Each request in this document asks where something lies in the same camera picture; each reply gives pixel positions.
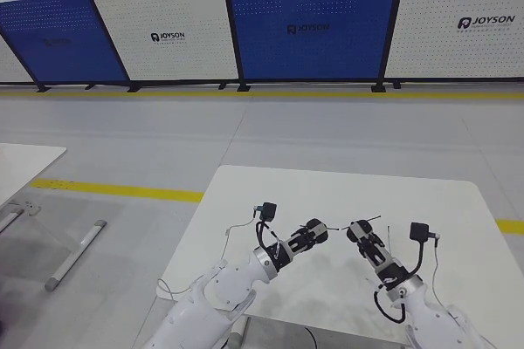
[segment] floor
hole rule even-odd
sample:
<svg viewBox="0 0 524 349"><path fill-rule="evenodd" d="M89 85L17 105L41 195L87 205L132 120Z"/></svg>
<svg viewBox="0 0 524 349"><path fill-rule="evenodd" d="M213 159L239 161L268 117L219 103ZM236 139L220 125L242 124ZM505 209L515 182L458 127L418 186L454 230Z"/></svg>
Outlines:
<svg viewBox="0 0 524 349"><path fill-rule="evenodd" d="M0 97L0 141L67 147L43 174L66 181L204 191L222 164L466 180L494 217L524 220L524 100ZM0 349L139 348L170 307L155 280L196 204L24 195L43 211L0 236ZM46 292L67 252L45 229L83 236L98 219L107 228ZM505 238L524 273L524 236ZM397 347L314 335L325 348ZM311 345L302 327L253 320L244 348Z"/></svg>

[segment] yellow tape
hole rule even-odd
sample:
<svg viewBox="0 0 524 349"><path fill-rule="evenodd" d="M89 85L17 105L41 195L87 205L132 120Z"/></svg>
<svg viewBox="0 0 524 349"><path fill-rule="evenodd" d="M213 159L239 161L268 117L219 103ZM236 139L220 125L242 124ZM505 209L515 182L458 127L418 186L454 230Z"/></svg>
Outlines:
<svg viewBox="0 0 524 349"><path fill-rule="evenodd" d="M77 97L77 98L142 98L142 97L275 97L275 98L341 98L341 99L524 99L524 93L504 92L318 92L318 91L157 91L157 92L0 92L0 97Z"/></svg>
<svg viewBox="0 0 524 349"><path fill-rule="evenodd" d="M36 179L31 183L34 188L70 190L85 193L133 196L177 202L200 202L203 193L187 190L130 187L113 184L86 183L81 181L61 181L53 179ZM503 233L524 235L524 222L498 219L497 225Z"/></svg>
<svg viewBox="0 0 524 349"><path fill-rule="evenodd" d="M502 233L524 235L523 221L509 221L507 219L498 219L497 225Z"/></svg>
<svg viewBox="0 0 524 349"><path fill-rule="evenodd" d="M173 200L178 202L200 202L203 193L186 190L129 187L113 184L85 183L81 181L60 181L36 179L31 183L34 188L71 190L105 195L144 197L148 199Z"/></svg>

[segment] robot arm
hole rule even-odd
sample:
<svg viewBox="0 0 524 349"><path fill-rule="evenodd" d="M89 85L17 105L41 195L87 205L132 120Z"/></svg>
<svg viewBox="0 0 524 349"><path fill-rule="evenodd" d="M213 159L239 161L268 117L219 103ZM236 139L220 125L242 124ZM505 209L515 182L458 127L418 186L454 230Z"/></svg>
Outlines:
<svg viewBox="0 0 524 349"><path fill-rule="evenodd" d="M348 239L356 243L359 252L375 269L381 279L379 286L385 288L393 306L402 310L400 319L386 314L378 303L378 291L375 291L375 303L380 312L389 320L402 324L405 313L410 314L410 323L406 325L406 335L416 349L489 349L486 341L475 330L465 314L454 306L428 305L425 302L427 285L417 275L422 260L424 243L437 234L429 232L429 226L412 223L410 239L419 242L419 260L416 268L407 271L403 264L394 258L385 248L384 243L374 232L368 221L352 222L348 228Z"/></svg>
<svg viewBox="0 0 524 349"><path fill-rule="evenodd" d="M265 203L265 209L261 209L261 221L257 223L259 236L265 222L273 219L268 212L275 213L275 205L269 205ZM190 291L171 308L143 349L211 349L254 301L255 281L269 284L295 256L327 239L326 225L313 219L287 241L278 240L268 247L262 243L251 252L247 264L230 266L221 260L190 286ZM206 285L212 281L219 301L234 307L227 315L217 311L204 295Z"/></svg>

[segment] table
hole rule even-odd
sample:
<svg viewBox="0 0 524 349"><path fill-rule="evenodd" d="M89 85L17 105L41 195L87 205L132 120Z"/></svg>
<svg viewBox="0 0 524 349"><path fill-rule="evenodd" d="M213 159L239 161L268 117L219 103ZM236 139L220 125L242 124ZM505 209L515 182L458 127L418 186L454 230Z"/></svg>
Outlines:
<svg viewBox="0 0 524 349"><path fill-rule="evenodd" d="M0 143L0 209L11 202L21 189L50 167L65 152L65 147ZM19 208L13 210L0 222L0 233L23 214L22 207L29 211L30 216L36 215L40 210L40 207L32 202L22 201L18 205ZM60 280L106 224L104 221L97 221L81 242L74 241L63 232L48 229L47 232L52 234L52 237L71 251L68 258L47 281L45 288L48 291L58 286Z"/></svg>
<svg viewBox="0 0 524 349"><path fill-rule="evenodd" d="M478 188L467 181L223 166L163 280L174 291L185 289L220 258L225 230L248 222L252 207L263 202L277 203L270 225L283 240L313 217L342 228L381 215L372 222L375 232L386 243L390 226L392 254L408 270L418 252L418 244L409 239L410 223L428 223L441 235L436 281L441 301L462 309L499 349L524 348L524 277ZM329 234L325 243L297 256L270 284L255 284L258 295L245 314L407 345L403 325L389 322L375 307L378 278L369 263L345 230ZM234 229L225 259L245 263L256 246L253 225ZM433 251L433 243L427 243L419 271L429 285ZM157 295L168 297L160 289ZM427 296L434 303L430 291ZM206 297L219 304L209 288ZM389 304L385 295L381 300Z"/></svg>

